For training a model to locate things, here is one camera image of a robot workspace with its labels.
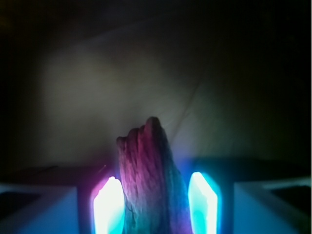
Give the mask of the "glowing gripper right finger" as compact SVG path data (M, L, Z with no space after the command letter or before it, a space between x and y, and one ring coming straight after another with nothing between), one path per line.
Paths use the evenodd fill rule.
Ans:
M234 186L229 163L201 160L193 164L188 183L190 218L194 234L234 232Z

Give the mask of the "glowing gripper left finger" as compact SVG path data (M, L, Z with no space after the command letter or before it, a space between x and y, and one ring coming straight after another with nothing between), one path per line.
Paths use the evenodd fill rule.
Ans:
M120 234L125 219L125 198L120 179L108 168L87 168L78 185L78 220L81 234Z

